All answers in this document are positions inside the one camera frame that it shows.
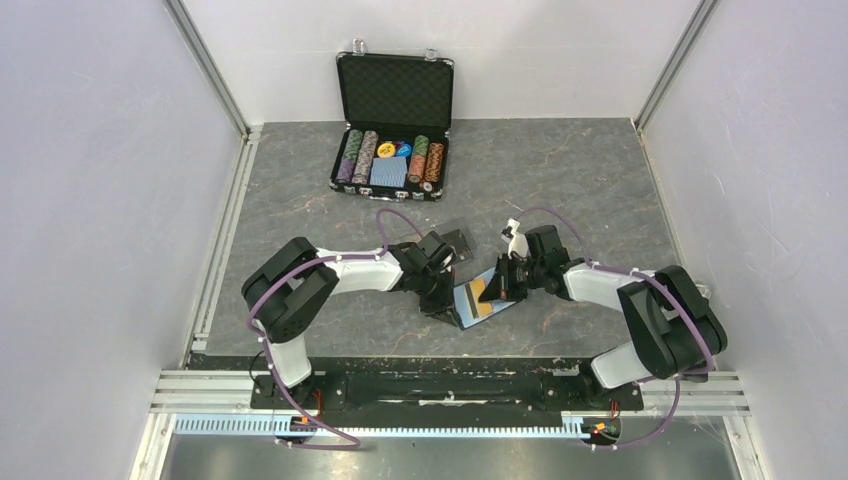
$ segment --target case latch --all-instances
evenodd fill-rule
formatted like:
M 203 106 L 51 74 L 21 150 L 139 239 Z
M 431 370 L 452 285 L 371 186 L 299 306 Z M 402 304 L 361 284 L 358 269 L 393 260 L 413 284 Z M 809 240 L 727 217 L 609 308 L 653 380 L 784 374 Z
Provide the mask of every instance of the case latch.
M 353 54 L 361 57 L 368 53 L 368 47 L 365 46 L 365 40 L 361 38 L 353 39 Z

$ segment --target black case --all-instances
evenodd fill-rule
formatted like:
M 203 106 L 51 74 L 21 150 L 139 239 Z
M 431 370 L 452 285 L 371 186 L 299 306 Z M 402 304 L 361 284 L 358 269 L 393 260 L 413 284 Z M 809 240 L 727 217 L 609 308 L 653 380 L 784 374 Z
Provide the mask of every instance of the black case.
M 453 61 L 341 52 L 336 57 L 336 65 L 347 130 L 342 135 L 330 173 L 330 188 L 377 200 L 440 199 L 444 193 L 450 157 L 448 136 L 453 103 Z M 374 130 L 380 136 L 378 144 L 403 140 L 411 146 L 417 135 L 427 136 L 431 143 L 443 143 L 442 172 L 433 191 L 425 192 L 410 182 L 406 182 L 403 188 L 337 183 L 336 172 L 351 129 L 362 132 Z

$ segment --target gray marble tabletop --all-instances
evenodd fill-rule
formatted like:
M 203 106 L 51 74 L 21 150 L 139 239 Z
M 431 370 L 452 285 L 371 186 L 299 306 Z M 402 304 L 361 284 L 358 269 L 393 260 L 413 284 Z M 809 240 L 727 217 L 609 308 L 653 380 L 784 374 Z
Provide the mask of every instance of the gray marble tabletop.
M 267 124 L 215 310 L 207 354 L 252 355 L 244 327 L 244 280 L 287 241 L 304 236 L 327 249 L 379 246 L 375 211 L 387 204 L 331 191 L 341 122 Z M 648 163 L 626 119 L 457 120 L 447 184 L 436 203 L 388 204 L 422 229 L 464 218 L 477 248 L 458 267 L 463 281 L 494 266 L 506 250 L 510 216 L 551 206 L 581 229 L 594 257 L 609 264 L 660 268 L 676 261 Z M 526 228 L 558 221 L 522 218 Z M 411 232 L 385 217 L 390 238 Z M 579 245 L 557 225 L 572 256 Z M 312 356 L 589 356 L 629 339 L 620 313 L 565 302 L 544 291 L 466 331 L 424 317 L 412 293 L 333 296 L 307 330 Z

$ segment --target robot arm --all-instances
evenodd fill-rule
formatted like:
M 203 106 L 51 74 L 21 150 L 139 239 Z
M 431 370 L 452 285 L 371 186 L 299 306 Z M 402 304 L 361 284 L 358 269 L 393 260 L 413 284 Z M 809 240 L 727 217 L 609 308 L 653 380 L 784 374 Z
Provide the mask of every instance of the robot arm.
M 295 268 L 316 258 L 336 257 L 336 261 L 318 264 L 296 275 L 294 279 L 300 284 L 283 285 L 256 313 L 254 326 L 264 332 L 271 352 L 269 361 L 277 367 L 287 387 L 299 384 L 312 373 L 304 332 L 330 295 L 357 290 L 412 291 L 420 297 L 422 313 L 457 324 L 450 245 L 431 232 L 418 243 L 391 245 L 382 256 L 380 251 L 329 251 L 298 237 L 244 283 L 242 296 L 253 308 L 274 283 Z
M 590 391 L 602 392 L 648 377 L 668 378 L 705 361 L 695 339 L 665 296 L 630 273 L 609 271 L 572 260 L 556 227 L 546 225 L 525 234 L 510 220 L 503 231 L 509 243 L 481 302 L 521 301 L 528 291 L 545 291 L 569 301 L 590 302 L 624 314 L 632 341 L 593 358 L 581 372 Z M 688 273 L 680 266 L 641 271 L 668 289 L 693 320 L 710 352 L 727 346 L 727 336 Z

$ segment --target yellow disc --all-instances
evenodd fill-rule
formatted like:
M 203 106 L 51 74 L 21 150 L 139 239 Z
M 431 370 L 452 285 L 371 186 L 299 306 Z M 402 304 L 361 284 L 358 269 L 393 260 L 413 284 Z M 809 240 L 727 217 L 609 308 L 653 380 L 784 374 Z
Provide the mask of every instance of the yellow disc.
M 380 145 L 380 148 L 377 149 L 377 156 L 380 158 L 388 158 L 393 157 L 395 155 L 395 146 L 391 144 L 391 142 L 386 142 Z

